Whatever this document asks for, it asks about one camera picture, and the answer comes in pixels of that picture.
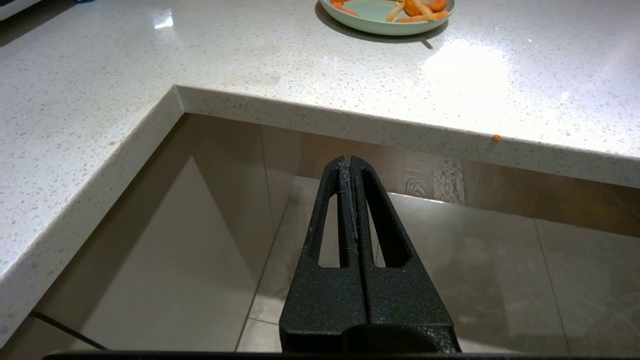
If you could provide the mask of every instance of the white cabinet panel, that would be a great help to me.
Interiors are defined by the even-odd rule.
[[[259,126],[187,115],[36,308],[112,349],[231,351],[272,240]]]

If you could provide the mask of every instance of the tile grout line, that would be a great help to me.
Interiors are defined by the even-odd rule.
[[[32,311],[29,313],[30,317],[38,319],[40,321],[42,321],[43,323],[47,323],[53,327],[55,327],[56,329],[63,331],[71,336],[73,336],[75,339],[82,341],[83,343],[86,343],[87,345],[93,346],[95,347],[97,350],[109,350],[108,348],[102,346],[101,344],[93,341],[92,339],[86,337],[85,335],[81,334],[78,331],[75,331],[73,329],[71,329],[70,327],[66,326],[65,324],[43,314],[40,313],[39,311]]]
[[[273,252],[273,247],[275,246],[276,239],[278,238],[278,232],[280,231],[280,226],[282,225],[282,219],[284,218],[284,214],[287,212],[287,208],[289,207],[289,199],[287,198],[287,204],[285,205],[284,211],[282,212],[282,218],[280,219],[280,223],[278,224],[278,229],[274,230],[273,240],[271,241],[271,246],[269,248],[269,253],[267,254],[267,259],[264,262],[264,266],[262,266],[262,272],[260,273],[260,279],[258,279],[258,283],[255,286],[255,292],[253,293],[253,298],[251,299],[251,304],[249,305],[249,310],[246,312],[246,317],[244,318],[244,323],[242,324],[242,329],[240,330],[240,336],[238,336],[238,341],[236,343],[236,347],[234,348],[234,352],[238,351],[238,347],[240,346],[240,341],[244,335],[244,329],[246,328],[247,320],[253,319],[249,317],[251,314],[251,310],[253,309],[253,303],[255,302],[255,297],[258,295],[258,291],[260,290],[260,284],[262,283],[262,279],[264,278],[264,273],[267,270],[267,265],[269,264],[269,260],[271,260],[271,253]]]
[[[277,326],[277,327],[279,327],[279,326],[280,326],[280,324],[273,323],[273,322],[268,322],[268,321],[260,320],[260,319],[256,319],[256,318],[252,318],[252,317],[250,317],[250,316],[247,318],[247,320],[253,320],[253,321],[257,321],[257,322],[264,322],[264,323],[268,323],[269,325],[275,325],[275,326]]]
[[[558,318],[560,319],[560,326],[562,327],[562,332],[564,334],[564,342],[566,343],[566,349],[571,354],[571,346],[569,346],[569,337],[566,334],[566,329],[564,328],[564,320],[562,319],[562,314],[560,313],[560,305],[558,305],[558,300],[556,297],[556,289],[554,288],[554,282],[551,279],[551,272],[549,271],[549,265],[547,263],[547,255],[545,255],[545,248],[542,246],[542,239],[540,238],[540,232],[538,231],[538,219],[533,219],[533,224],[536,227],[536,236],[538,237],[538,243],[540,244],[540,250],[542,251],[542,258],[545,261],[545,270],[547,271],[547,277],[549,279],[549,286],[551,286],[551,294],[554,296],[554,303],[556,304],[556,311],[558,313]]]

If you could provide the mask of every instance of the kitchen countertop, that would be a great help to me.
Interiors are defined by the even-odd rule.
[[[314,0],[71,8],[0,50],[0,345],[184,112],[640,187],[638,13],[458,0],[389,39]]]

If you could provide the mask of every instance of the carrot piece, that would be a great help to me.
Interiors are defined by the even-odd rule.
[[[344,12],[344,13],[348,13],[349,15],[358,16],[358,14],[357,14],[357,13],[352,12],[352,11],[351,11],[351,10],[349,10],[349,9],[345,9],[345,8],[342,6],[342,4],[344,4],[344,0],[343,0],[343,1],[339,1],[339,0],[338,0],[338,1],[332,1],[332,2],[331,2],[331,5],[333,5],[333,7],[334,7],[334,8],[336,8],[336,9],[338,9],[338,10],[340,10],[340,11]]]
[[[412,16],[408,19],[397,19],[395,22],[418,22],[418,21],[433,21],[433,20],[444,20],[449,16],[449,12],[447,10],[439,13],[430,13],[429,15],[418,15]]]
[[[420,9],[418,9],[418,7],[413,3],[413,0],[406,0],[406,2],[404,3],[404,12],[409,15],[409,16],[419,16],[419,15],[423,15],[420,12]]]
[[[398,16],[398,14],[402,11],[402,9],[404,9],[404,1],[400,3],[396,3],[396,6],[394,7],[394,9],[391,10],[389,15],[387,16],[387,22],[392,22],[396,18],[396,16]]]
[[[424,4],[435,13],[441,12],[447,8],[447,0],[428,0]]]
[[[423,15],[429,15],[430,13],[433,13],[433,10],[431,10],[430,7],[426,6],[426,3],[423,3],[422,1],[414,1],[413,4],[416,8],[418,8],[418,10],[420,10],[420,13],[422,13]]]

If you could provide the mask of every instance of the light green plate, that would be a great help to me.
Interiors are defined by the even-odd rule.
[[[445,20],[421,21],[421,22],[387,22],[387,15],[394,8],[396,3],[389,0],[349,0],[344,3],[344,8],[357,13],[353,16],[344,13],[331,5],[330,0],[319,0],[326,12],[337,21],[360,31],[378,35],[414,35],[435,29],[442,25]],[[447,1],[449,16],[453,12],[453,0]],[[396,17],[409,17],[404,12],[400,12]]]

